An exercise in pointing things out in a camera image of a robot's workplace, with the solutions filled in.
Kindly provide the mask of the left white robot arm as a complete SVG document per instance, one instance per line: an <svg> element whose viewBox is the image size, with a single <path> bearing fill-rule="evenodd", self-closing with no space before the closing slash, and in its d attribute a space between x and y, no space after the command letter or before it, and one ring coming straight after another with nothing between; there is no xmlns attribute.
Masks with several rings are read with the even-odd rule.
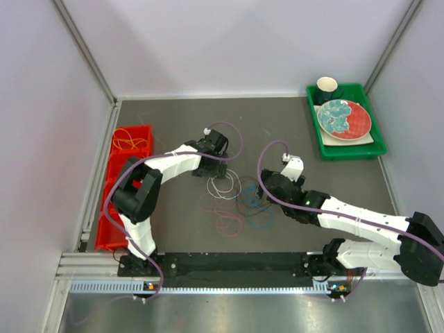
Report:
<svg viewBox="0 0 444 333"><path fill-rule="evenodd" d="M205 129L204 138L142 162L116 188L111 202L127 233L128 261L142 275L150 275L157 267L150 217L162 184L186 172L198 177L224 177L227 166L221 159L228 156L227 148L226 136Z"/></svg>

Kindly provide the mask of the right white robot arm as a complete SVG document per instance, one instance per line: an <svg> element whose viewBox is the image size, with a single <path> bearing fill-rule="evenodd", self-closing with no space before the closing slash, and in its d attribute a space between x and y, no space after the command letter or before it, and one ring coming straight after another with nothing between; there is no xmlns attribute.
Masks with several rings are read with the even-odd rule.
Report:
<svg viewBox="0 0 444 333"><path fill-rule="evenodd" d="M410 280L429 287L442 283L443 233L428 215L382 214L320 191L305 191L302 160L285 154L282 162L281 171L257 166L261 194L299 223L360 238L334 239L324 247L323 263L329 273L338 275L346 269L371 268L400 271Z"/></svg>

